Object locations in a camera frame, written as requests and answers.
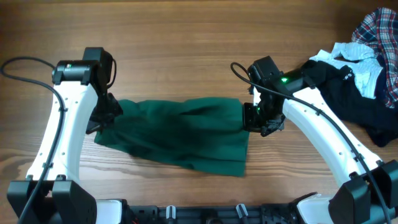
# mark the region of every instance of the plaid shirt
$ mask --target plaid shirt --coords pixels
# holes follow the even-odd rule
[[[387,107],[398,101],[398,15],[391,9],[378,8],[357,26],[352,42],[371,47],[386,63]]]

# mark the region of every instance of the cable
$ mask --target cable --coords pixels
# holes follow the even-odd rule
[[[19,80],[19,81],[23,81],[23,82],[28,82],[28,83],[33,83],[33,84],[40,85],[40,86],[50,90],[57,97],[57,100],[59,101],[59,104],[60,104],[60,119],[59,119],[59,122],[58,122],[58,127],[57,127],[57,131],[55,133],[54,140],[53,140],[51,148],[50,148],[49,156],[47,157],[47,160],[45,162],[45,166],[44,166],[43,171],[42,171],[42,173],[40,175],[40,178],[37,181],[37,184],[36,184],[35,188],[33,189],[32,193],[31,193],[31,195],[30,195],[30,197],[29,197],[29,199],[28,199],[28,201],[27,201],[27,203],[26,203],[26,205],[25,205],[25,207],[24,207],[24,209],[23,209],[23,211],[22,211],[22,213],[21,213],[21,215],[19,217],[18,224],[21,224],[21,223],[25,223],[26,214],[28,213],[29,209],[31,208],[31,206],[33,204],[33,201],[35,199],[35,196],[37,195],[37,192],[40,190],[40,186],[42,185],[42,182],[44,181],[44,177],[47,175],[47,172],[49,171],[50,164],[51,164],[54,152],[55,152],[55,148],[57,146],[58,140],[60,138],[60,133],[61,133],[61,130],[62,130],[63,118],[65,116],[65,105],[63,103],[61,95],[54,88],[52,88],[50,85],[48,85],[46,83],[43,83],[43,82],[40,82],[40,81],[37,81],[37,80],[31,80],[29,78],[22,78],[22,77],[16,77],[14,75],[9,75],[9,74],[7,74],[4,71],[4,67],[6,65],[10,64],[11,62],[18,61],[18,60],[33,60],[33,61],[36,61],[36,62],[41,62],[41,63],[43,63],[45,65],[48,65],[52,69],[55,68],[51,63],[48,63],[45,60],[41,60],[39,58],[35,58],[35,57],[15,57],[15,58],[9,59],[8,61],[4,62],[1,65],[0,73],[2,75],[4,75],[5,77],[7,77],[7,78],[11,78],[11,79]]]
[[[110,84],[106,85],[106,88],[111,88],[113,86],[114,80],[116,79],[116,60],[112,58],[112,61],[114,63],[113,79]]]
[[[310,103],[307,103],[306,101],[303,101],[303,100],[301,100],[301,99],[298,99],[298,98],[296,98],[296,97],[294,97],[294,96],[288,96],[288,95],[285,95],[285,94],[282,94],[282,93],[278,93],[278,92],[276,92],[276,91],[273,91],[273,90],[264,88],[263,86],[257,85],[257,84],[255,84],[255,83],[253,83],[252,81],[250,81],[250,80],[244,78],[242,75],[240,75],[240,74],[235,70],[235,68],[234,68],[235,65],[238,66],[239,68],[241,68],[241,69],[242,69],[244,72],[246,72],[246,74],[249,76],[248,71],[247,71],[241,64],[239,64],[239,63],[237,63],[237,62],[231,63],[231,70],[232,70],[232,72],[233,72],[238,78],[240,78],[241,80],[243,80],[244,82],[246,82],[246,83],[248,83],[248,84],[250,84],[250,85],[253,85],[253,86],[255,86],[255,87],[257,87],[257,88],[259,88],[259,89],[261,89],[261,90],[263,90],[263,91],[266,91],[266,92],[268,92],[268,93],[271,93],[271,94],[273,94],[273,95],[277,95],[277,96],[281,96],[281,97],[286,98],[286,99],[289,99],[289,100],[297,101],[297,102],[299,102],[299,103],[301,103],[301,104],[303,104],[303,105],[305,105],[305,106],[307,106],[307,107],[309,107],[309,108],[315,110],[315,111],[317,112],[317,114],[321,114],[322,116],[324,116],[324,117],[337,129],[337,131],[341,134],[341,136],[344,138],[344,140],[347,142],[347,144],[348,144],[349,147],[351,148],[352,152],[353,152],[353,153],[355,154],[355,156],[358,158],[358,161],[359,161],[359,162],[361,163],[361,165],[363,166],[363,169],[365,170],[366,174],[368,175],[368,177],[369,177],[369,179],[370,179],[370,181],[371,181],[371,183],[372,183],[372,185],[373,185],[373,187],[374,187],[374,190],[376,191],[377,197],[379,198],[379,201],[380,201],[381,207],[382,207],[382,209],[383,209],[383,213],[384,213],[384,216],[385,216],[385,218],[386,218],[386,221],[387,221],[388,224],[391,224],[391,219],[390,219],[390,216],[389,216],[389,214],[388,214],[388,209],[387,209],[386,202],[384,201],[384,198],[383,198],[383,196],[382,196],[382,194],[381,194],[381,191],[380,191],[380,189],[379,189],[379,186],[378,186],[377,183],[376,183],[376,180],[374,180],[374,177],[373,177],[371,171],[369,170],[369,167],[366,165],[365,161],[363,160],[362,155],[358,152],[358,150],[356,150],[354,144],[349,140],[348,136],[347,136],[347,135],[344,133],[344,131],[338,126],[338,124],[336,124],[336,122],[335,122],[333,119],[331,119],[331,118],[330,118],[325,112],[323,112],[321,109],[317,108],[316,106],[311,105]]]

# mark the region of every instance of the folded green cloth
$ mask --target folded green cloth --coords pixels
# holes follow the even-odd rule
[[[121,100],[119,104],[124,114],[97,132],[95,143],[187,169],[244,175],[249,133],[243,130],[238,99]]]

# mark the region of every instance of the plaid fabric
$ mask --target plaid fabric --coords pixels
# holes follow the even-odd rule
[[[398,101],[398,15],[391,9],[376,9],[357,26],[351,40],[371,47],[383,57],[386,63],[385,103],[394,108]]]

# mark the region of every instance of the wooden tabletop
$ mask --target wooden tabletop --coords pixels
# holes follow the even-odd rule
[[[31,55],[56,64],[101,46],[118,61],[111,89],[121,99],[183,101],[224,96],[251,101],[248,85],[229,69],[270,55],[287,72],[335,42],[393,1],[148,1],[1,4],[0,62]],[[8,72],[51,84],[51,70],[18,62]],[[6,199],[10,180],[22,180],[39,149],[52,94],[0,77],[0,223],[15,223]],[[353,134],[385,161],[398,159],[398,141],[378,148],[366,132]],[[236,205],[289,202],[337,186],[322,157],[290,121],[266,138],[250,135],[245,178],[223,177],[147,161],[85,138],[80,179],[96,198],[130,205]]]

